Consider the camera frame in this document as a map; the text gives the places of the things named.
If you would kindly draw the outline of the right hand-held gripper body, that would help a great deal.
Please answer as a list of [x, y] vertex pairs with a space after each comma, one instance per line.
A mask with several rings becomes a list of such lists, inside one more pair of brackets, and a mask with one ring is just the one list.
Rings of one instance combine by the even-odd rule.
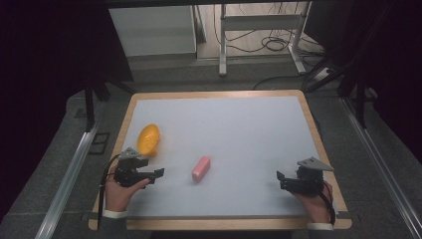
[[298, 162], [296, 178], [280, 181], [281, 188], [299, 194], [318, 194], [323, 191], [325, 171], [334, 171], [334, 168], [315, 157]]

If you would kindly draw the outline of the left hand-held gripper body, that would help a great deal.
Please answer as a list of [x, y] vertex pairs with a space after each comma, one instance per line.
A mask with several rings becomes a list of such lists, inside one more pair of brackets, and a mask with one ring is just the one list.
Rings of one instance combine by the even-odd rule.
[[118, 157], [114, 171], [114, 180], [123, 187], [131, 187], [147, 178], [144, 172], [138, 172], [141, 167], [148, 165], [148, 159], [142, 158], [135, 149], [128, 147]]

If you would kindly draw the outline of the person's left hand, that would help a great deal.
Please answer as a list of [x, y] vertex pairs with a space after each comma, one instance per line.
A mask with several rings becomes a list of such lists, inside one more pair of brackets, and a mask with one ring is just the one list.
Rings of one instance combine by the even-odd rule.
[[126, 210], [131, 197], [149, 184], [149, 180], [143, 179], [131, 187], [123, 187], [114, 180], [115, 170], [113, 166], [105, 181], [105, 209], [121, 212]]

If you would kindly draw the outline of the person's right hand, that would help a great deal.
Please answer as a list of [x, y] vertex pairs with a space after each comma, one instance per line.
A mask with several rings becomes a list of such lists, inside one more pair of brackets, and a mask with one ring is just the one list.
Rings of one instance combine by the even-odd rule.
[[294, 197], [303, 205], [311, 223], [330, 223], [331, 213], [322, 197], [294, 193]]

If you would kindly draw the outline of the yellow mango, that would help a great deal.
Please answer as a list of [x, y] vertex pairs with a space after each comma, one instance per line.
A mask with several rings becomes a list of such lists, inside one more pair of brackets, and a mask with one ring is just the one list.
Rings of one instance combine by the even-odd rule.
[[160, 141], [160, 131], [156, 124], [145, 126], [138, 135], [136, 147], [141, 155], [155, 157]]

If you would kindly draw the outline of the pink eraser block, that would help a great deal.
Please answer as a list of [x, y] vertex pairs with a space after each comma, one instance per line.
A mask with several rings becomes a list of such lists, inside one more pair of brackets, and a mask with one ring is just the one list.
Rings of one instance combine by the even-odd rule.
[[211, 159], [209, 156], [202, 156], [195, 167], [192, 169], [191, 176], [195, 182], [200, 182], [208, 172], [211, 166]]

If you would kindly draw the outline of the black metal stand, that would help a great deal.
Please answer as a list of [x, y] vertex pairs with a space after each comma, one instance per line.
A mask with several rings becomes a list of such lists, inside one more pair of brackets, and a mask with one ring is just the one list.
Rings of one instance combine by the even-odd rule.
[[136, 94], [135, 89], [105, 73], [89, 73], [85, 79], [84, 89], [87, 113], [86, 132], [91, 132], [96, 122], [94, 97], [97, 97], [101, 103], [107, 102], [110, 98], [106, 83], [110, 83], [130, 95]]
[[337, 70], [334, 70], [326, 77], [311, 85], [311, 80], [329, 62], [330, 58], [325, 57], [319, 61], [307, 74], [305, 74], [301, 91], [304, 93], [311, 93], [327, 85], [328, 83], [341, 78], [336, 93], [341, 98], [347, 98], [350, 96], [352, 91], [355, 91], [354, 116], [359, 125], [363, 128], [366, 128], [364, 119], [364, 105], [366, 103], [365, 80], [363, 78], [363, 72], [361, 71], [361, 61], [353, 59], [349, 63], [338, 68]]

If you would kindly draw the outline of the white power strip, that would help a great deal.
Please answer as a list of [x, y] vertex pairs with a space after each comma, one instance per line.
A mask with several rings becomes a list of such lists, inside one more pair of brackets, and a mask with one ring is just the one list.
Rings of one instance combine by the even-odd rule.
[[333, 72], [332, 68], [323, 68], [315, 75], [315, 80], [321, 81]]

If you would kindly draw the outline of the white cabinet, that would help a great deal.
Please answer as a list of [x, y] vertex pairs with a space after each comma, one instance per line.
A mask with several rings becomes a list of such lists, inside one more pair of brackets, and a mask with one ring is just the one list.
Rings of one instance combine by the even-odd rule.
[[110, 9], [127, 57], [196, 52], [191, 6]]

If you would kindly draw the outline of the aluminium rail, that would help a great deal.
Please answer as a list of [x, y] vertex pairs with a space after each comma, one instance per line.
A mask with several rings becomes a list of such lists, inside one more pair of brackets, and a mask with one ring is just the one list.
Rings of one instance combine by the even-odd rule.
[[52, 203], [39, 227], [35, 239], [52, 239], [68, 199], [73, 191], [76, 180], [85, 162], [91, 144], [99, 128], [96, 121], [89, 131], [86, 131], [72, 157], [63, 180], [52, 200]]
[[396, 205], [400, 216], [409, 229], [412, 238], [422, 239], [422, 220], [417, 214], [410, 199], [401, 189], [391, 170], [388, 168], [384, 157], [381, 155], [368, 130], [357, 120], [352, 103], [344, 98], [340, 98], [339, 101], [343, 105], [354, 130]]

